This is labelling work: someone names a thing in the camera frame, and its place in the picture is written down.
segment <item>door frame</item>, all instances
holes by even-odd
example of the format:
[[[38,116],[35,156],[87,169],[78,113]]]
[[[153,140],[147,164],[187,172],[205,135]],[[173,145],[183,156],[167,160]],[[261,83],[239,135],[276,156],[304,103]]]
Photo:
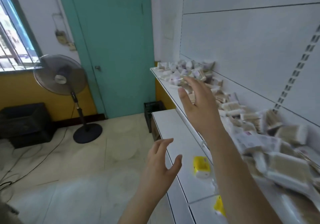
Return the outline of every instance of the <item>door frame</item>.
[[[66,18],[70,25],[70,29],[74,38],[81,65],[87,73],[88,84],[93,97],[94,103],[98,114],[104,113],[107,118],[107,113],[103,105],[102,96],[99,90],[99,86],[94,74],[94,68],[89,55],[89,50],[82,33],[78,14],[76,12],[75,4],[73,0],[61,0]],[[144,12],[144,23],[146,27],[144,29],[145,52],[146,59],[150,60],[150,67],[154,66],[154,48],[153,48],[153,30],[152,30],[152,13],[151,13],[151,0],[143,0],[143,12]]]

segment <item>baseboard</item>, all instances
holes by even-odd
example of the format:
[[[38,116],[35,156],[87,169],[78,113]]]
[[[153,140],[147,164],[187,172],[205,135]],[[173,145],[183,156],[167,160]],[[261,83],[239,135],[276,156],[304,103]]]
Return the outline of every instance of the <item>baseboard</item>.
[[[84,119],[87,123],[91,123],[91,122],[95,122],[95,121],[105,120],[106,117],[104,116],[103,113],[101,113],[101,114],[94,114],[94,115],[85,116]],[[54,123],[57,128],[64,128],[64,127],[82,124],[79,117],[55,121]]]

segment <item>hand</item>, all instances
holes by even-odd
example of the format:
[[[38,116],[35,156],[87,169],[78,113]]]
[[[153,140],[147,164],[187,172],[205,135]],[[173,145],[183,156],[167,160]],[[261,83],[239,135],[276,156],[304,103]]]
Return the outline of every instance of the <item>hand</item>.
[[[146,167],[141,175],[137,195],[142,201],[156,206],[170,188],[174,178],[182,166],[182,155],[178,155],[170,169],[166,168],[165,155],[167,146],[173,138],[158,140],[150,149],[147,156]]]
[[[179,97],[186,115],[196,131],[203,137],[207,137],[214,129],[224,130],[216,100],[211,90],[202,81],[191,77],[184,80],[192,87],[195,94],[195,104],[190,101],[185,89],[179,88]]]

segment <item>shelf pegboard slots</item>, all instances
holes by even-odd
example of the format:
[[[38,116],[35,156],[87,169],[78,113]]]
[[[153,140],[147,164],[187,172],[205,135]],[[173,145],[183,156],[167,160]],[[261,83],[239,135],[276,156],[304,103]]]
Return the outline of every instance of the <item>shelf pegboard slots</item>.
[[[305,51],[304,51],[304,53],[303,53],[303,55],[301,57],[301,60],[298,62],[298,64],[294,68],[294,71],[293,71],[290,79],[288,80],[286,86],[284,87],[284,90],[282,91],[282,93],[281,93],[281,95],[280,95],[280,97],[278,99],[278,102],[274,105],[273,111],[275,113],[278,112],[278,110],[282,106],[282,103],[284,102],[285,98],[287,97],[288,93],[292,89],[293,84],[297,80],[300,72],[304,68],[304,65],[308,61],[309,56],[311,55],[312,51],[314,50],[314,47],[315,47],[316,43],[319,41],[319,38],[320,38],[320,25],[316,29],[316,31],[315,31],[314,35],[312,36],[309,44],[306,46],[306,49],[305,49]]]

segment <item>round fan base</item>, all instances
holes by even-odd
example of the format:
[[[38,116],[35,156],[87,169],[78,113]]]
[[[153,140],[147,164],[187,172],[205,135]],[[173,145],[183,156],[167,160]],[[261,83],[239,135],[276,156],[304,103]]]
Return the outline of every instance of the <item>round fan base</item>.
[[[81,126],[73,134],[73,139],[79,144],[89,143],[98,138],[102,133],[102,127],[99,124],[87,124],[88,131]]]

